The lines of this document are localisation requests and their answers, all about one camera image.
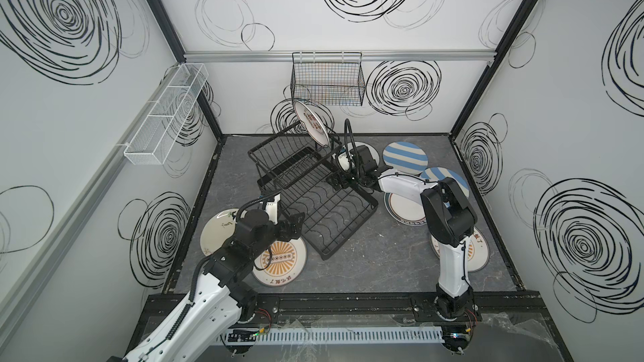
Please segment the white plate red characters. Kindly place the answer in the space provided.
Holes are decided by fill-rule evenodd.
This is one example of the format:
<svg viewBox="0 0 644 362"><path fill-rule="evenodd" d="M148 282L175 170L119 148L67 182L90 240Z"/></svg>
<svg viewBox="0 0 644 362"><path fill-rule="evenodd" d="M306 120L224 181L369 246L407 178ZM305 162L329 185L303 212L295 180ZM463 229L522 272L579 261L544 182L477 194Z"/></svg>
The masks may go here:
<svg viewBox="0 0 644 362"><path fill-rule="evenodd" d="M330 136L322 119L301 101L294 101L293 108L310 137L320 146L328 147L330 145Z"/></svg>

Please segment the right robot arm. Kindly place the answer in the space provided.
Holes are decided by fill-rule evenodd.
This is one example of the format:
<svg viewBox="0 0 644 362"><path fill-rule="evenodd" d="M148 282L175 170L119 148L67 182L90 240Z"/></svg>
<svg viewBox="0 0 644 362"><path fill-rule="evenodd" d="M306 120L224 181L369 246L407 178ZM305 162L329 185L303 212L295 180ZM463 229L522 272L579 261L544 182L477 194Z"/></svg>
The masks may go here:
<svg viewBox="0 0 644 362"><path fill-rule="evenodd" d="M445 321L465 315L474 303L467 251L477 215L459 184L450 177L421 179L377 164L366 147L356 145L349 120L344 122L343 141L347 161L335 162L338 184L397 194L422 206L429 233L439 243L439 281L434 300L437 315Z"/></svg>

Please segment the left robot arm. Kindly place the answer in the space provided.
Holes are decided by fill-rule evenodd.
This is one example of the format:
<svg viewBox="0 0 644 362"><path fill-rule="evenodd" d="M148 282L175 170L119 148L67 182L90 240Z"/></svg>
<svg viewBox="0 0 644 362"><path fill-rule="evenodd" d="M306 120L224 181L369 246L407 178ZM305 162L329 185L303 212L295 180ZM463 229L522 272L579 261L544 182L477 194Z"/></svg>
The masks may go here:
<svg viewBox="0 0 644 362"><path fill-rule="evenodd" d="M273 192L241 206L232 235L198 262L179 305L124 357L111 361L195 361L226 330L252 319L258 293L244 279L276 241L299 239L306 214L289 214Z"/></svg>

